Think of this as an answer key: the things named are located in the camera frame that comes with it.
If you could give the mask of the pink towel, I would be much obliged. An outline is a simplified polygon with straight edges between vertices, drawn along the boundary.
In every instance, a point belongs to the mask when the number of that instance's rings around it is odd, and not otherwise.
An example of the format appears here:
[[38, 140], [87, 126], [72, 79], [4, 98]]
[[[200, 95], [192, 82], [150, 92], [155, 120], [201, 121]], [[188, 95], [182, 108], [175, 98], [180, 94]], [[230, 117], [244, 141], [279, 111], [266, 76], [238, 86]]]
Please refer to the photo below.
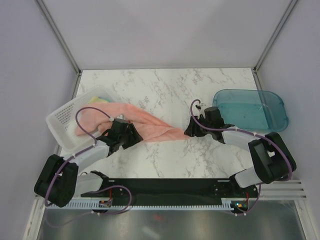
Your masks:
[[111, 128], [112, 122], [104, 115], [106, 113], [114, 119], [123, 116], [125, 120], [132, 122], [146, 143], [184, 141], [189, 138], [182, 129], [170, 126], [147, 111], [129, 103], [94, 102], [85, 107], [86, 109], [80, 112], [79, 123], [84, 130], [90, 133], [95, 130], [103, 133]]

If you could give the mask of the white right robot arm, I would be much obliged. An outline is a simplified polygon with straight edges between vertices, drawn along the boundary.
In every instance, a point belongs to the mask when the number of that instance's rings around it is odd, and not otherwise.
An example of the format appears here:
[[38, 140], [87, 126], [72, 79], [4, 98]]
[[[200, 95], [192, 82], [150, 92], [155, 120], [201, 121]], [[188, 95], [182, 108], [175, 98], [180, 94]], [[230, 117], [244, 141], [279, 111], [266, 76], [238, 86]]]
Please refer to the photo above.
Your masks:
[[241, 197], [258, 184], [286, 182], [297, 169], [296, 161], [277, 132], [262, 135], [227, 124], [215, 106], [205, 108], [201, 103], [192, 103], [184, 134], [199, 138], [210, 135], [221, 144], [249, 152], [253, 166], [229, 177], [228, 190], [234, 197]]

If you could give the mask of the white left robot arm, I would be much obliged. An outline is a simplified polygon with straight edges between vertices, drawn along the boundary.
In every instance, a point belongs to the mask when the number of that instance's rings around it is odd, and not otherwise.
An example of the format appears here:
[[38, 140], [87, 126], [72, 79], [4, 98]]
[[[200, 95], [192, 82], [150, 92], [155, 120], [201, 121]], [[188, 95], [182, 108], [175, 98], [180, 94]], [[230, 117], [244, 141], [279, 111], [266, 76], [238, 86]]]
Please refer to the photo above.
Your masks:
[[132, 122], [115, 119], [94, 143], [65, 158], [57, 154], [48, 157], [36, 181], [34, 192], [44, 198], [44, 205], [66, 206], [73, 198], [80, 171], [109, 157], [119, 148], [124, 150], [143, 141]]

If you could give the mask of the blue towel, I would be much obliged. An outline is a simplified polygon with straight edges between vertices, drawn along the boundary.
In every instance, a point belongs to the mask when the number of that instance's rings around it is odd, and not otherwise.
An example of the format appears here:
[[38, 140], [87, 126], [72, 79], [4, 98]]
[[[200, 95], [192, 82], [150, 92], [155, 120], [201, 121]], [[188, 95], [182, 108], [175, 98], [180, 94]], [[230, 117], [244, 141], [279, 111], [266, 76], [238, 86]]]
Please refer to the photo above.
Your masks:
[[104, 102], [112, 102], [112, 99], [108, 98], [108, 97], [104, 97], [104, 96], [99, 96], [98, 97], [101, 101]]

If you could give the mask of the yellow towel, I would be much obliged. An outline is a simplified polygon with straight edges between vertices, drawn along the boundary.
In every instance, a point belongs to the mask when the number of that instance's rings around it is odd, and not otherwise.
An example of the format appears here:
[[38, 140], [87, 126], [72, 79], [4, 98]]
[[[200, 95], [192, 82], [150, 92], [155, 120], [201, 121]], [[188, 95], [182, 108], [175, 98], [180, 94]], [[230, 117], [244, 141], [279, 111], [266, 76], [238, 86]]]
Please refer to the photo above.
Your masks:
[[92, 103], [107, 103], [108, 101], [102, 97], [93, 96], [89, 101], [88, 104]]

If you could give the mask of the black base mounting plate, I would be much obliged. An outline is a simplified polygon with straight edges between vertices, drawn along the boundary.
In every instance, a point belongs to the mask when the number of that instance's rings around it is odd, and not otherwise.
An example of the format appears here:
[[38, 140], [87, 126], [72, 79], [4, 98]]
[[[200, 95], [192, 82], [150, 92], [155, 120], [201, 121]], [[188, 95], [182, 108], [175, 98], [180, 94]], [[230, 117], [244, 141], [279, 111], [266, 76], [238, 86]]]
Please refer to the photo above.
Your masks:
[[105, 178], [101, 190], [111, 186], [128, 188], [134, 203], [217, 203], [222, 198], [253, 199], [257, 188], [236, 186], [228, 178]]

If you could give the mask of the teal translucent plastic tub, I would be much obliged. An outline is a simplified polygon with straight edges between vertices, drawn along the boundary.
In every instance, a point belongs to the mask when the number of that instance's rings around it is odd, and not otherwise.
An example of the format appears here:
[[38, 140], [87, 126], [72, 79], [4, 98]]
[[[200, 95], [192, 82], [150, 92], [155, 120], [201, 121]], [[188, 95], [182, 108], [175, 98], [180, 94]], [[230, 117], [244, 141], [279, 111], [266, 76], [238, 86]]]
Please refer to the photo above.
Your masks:
[[282, 132], [289, 125], [283, 100], [265, 90], [223, 89], [212, 101], [225, 123], [250, 132]]

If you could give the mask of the white perforated plastic basket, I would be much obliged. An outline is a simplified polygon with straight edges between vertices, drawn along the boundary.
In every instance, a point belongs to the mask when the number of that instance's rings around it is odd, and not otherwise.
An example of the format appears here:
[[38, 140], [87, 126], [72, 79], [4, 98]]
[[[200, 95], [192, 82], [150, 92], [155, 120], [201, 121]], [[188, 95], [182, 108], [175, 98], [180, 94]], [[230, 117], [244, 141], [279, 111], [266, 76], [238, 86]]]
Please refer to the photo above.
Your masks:
[[96, 85], [75, 97], [63, 106], [59, 107], [46, 117], [46, 123], [57, 143], [67, 153], [76, 153], [84, 149], [94, 140], [84, 134], [76, 135], [76, 113], [79, 109], [88, 104], [88, 101], [94, 96], [102, 96], [112, 99], [112, 102], [119, 102], [121, 98], [110, 89], [102, 85]]

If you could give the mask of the right aluminium frame post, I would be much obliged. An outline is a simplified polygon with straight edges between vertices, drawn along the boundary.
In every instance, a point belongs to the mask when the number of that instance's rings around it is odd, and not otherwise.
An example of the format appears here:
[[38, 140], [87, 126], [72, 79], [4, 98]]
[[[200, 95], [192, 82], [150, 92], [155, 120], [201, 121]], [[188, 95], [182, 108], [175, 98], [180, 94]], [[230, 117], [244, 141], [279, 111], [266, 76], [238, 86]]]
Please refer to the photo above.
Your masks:
[[261, 68], [262, 64], [264, 63], [267, 55], [269, 54], [271, 48], [273, 47], [274, 43], [278, 39], [279, 35], [281, 34], [282, 30], [285, 27], [285, 24], [289, 20], [292, 12], [296, 8], [299, 0], [290, 0], [287, 7], [285, 8], [281, 18], [279, 19], [275, 29], [273, 30], [271, 37], [269, 38], [266, 46], [264, 47], [260, 57], [258, 58], [254, 67], [251, 68], [253, 74], [257, 74], [259, 69]]

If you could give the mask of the aluminium frame post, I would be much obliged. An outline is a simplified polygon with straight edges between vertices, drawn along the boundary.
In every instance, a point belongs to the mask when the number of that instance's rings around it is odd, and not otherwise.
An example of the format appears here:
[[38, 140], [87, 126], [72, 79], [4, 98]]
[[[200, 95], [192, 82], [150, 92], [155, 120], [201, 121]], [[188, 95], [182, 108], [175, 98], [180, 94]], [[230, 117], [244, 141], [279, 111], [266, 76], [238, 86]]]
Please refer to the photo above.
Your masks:
[[271, 37], [269, 38], [266, 46], [264, 47], [260, 57], [258, 58], [254, 67], [251, 68], [253, 74], [257, 74], [259, 69], [261, 68], [262, 64], [264, 63], [267, 55], [269, 54], [271, 48], [273, 47], [274, 43], [278, 39], [279, 35], [281, 34], [282, 30], [285, 27], [285, 24], [289, 20], [292, 12], [296, 8], [299, 0], [290, 0], [287, 7], [285, 8], [281, 18], [279, 19], [275, 29], [273, 30]]
[[68, 47], [63, 35], [61, 34], [61, 31], [59, 30], [52, 14], [50, 13], [48, 7], [46, 6], [45, 1], [44, 0], [35, 0], [34, 2], [38, 6], [40, 12], [43, 14], [44, 19], [46, 20], [50, 29], [52, 30], [58, 44], [62, 48], [65, 56], [67, 57], [69, 63], [71, 64], [73, 70], [76, 72], [76, 74], [78, 76], [80, 76], [82, 71], [81, 71], [79, 65], [77, 64], [74, 56], [72, 55], [71, 50]]

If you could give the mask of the aluminium table edge rail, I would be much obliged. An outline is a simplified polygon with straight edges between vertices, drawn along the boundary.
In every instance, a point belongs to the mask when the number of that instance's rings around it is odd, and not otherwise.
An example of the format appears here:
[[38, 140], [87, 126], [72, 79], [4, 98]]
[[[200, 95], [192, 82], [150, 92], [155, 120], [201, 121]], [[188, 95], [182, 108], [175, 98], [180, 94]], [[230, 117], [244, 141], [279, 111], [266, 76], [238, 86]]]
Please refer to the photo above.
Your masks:
[[285, 182], [276, 181], [261, 186], [260, 198], [263, 200], [300, 200], [306, 199], [303, 184], [300, 180]]

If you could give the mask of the left aluminium frame post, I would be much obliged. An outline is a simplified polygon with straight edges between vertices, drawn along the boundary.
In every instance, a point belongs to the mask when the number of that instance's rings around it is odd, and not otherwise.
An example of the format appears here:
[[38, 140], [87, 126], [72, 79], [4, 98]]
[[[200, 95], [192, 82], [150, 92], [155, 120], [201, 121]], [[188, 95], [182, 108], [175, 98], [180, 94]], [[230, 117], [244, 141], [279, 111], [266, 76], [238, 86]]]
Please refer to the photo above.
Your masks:
[[71, 50], [68, 47], [63, 35], [61, 34], [61, 31], [59, 30], [52, 14], [50, 13], [48, 7], [46, 6], [45, 1], [44, 0], [35, 0], [34, 2], [38, 6], [40, 12], [43, 14], [44, 19], [46, 20], [50, 29], [52, 30], [58, 44], [62, 48], [65, 56], [67, 57], [69, 63], [71, 64], [73, 70], [76, 72], [76, 74], [78, 76], [80, 76], [82, 71], [81, 71], [79, 65], [77, 64], [74, 56], [72, 55]]

